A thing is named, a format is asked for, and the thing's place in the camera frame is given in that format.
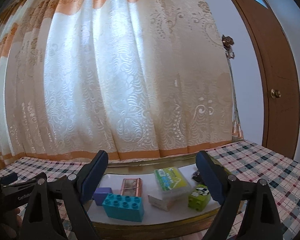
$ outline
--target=brass door knob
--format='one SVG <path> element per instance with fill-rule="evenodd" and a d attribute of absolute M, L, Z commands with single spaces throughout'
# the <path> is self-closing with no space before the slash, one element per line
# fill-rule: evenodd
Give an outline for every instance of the brass door knob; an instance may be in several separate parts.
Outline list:
<path fill-rule="evenodd" d="M 271 97 L 272 98 L 280 98 L 281 97 L 281 92 L 277 89 L 271 89 Z"/>

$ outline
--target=door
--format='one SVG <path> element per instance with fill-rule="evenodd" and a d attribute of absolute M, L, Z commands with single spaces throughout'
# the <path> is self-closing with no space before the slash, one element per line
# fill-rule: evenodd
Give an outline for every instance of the door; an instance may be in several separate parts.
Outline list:
<path fill-rule="evenodd" d="M 256 0 L 232 1 L 247 27 L 260 68 L 264 96 L 262 145 L 293 159 L 299 134 L 300 93 L 289 43 L 264 0 L 264 5 Z"/>

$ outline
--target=floral curtain pattern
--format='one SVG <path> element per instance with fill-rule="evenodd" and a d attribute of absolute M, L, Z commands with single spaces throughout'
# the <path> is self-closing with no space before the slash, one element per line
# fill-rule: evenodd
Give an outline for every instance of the floral curtain pattern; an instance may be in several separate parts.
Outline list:
<path fill-rule="evenodd" d="M 204 0 L 18 0 L 0 17 L 0 160 L 156 158 L 232 137 Z"/>

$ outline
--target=green block with cartoon print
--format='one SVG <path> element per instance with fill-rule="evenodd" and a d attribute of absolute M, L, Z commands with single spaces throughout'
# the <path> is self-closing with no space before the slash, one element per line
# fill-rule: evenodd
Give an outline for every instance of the green block with cartoon print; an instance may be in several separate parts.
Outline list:
<path fill-rule="evenodd" d="M 198 184 L 195 190 L 188 196 L 188 207 L 199 212 L 205 209 L 211 199 L 207 186 Z"/>

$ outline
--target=plaid tablecloth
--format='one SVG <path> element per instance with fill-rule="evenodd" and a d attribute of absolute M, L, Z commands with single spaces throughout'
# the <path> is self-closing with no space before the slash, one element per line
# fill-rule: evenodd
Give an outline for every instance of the plaid tablecloth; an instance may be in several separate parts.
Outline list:
<path fill-rule="evenodd" d="M 293 239 L 300 230 L 300 164 L 247 140 L 210 149 L 208 153 L 240 180 L 256 182 L 262 178 L 268 182 L 282 222 L 283 239 Z M 45 172 L 48 181 L 52 181 L 63 175 L 77 173 L 83 165 L 23 157 L 1 170 L 0 176 L 14 171 L 19 175 L 18 182 L 21 182 Z M 68 238 L 76 239 L 63 203 L 59 201 L 58 206 Z M 237 215 L 229 238 L 235 239 L 243 215 L 244 212 Z M 174 239 L 200 240 L 205 232 Z"/>

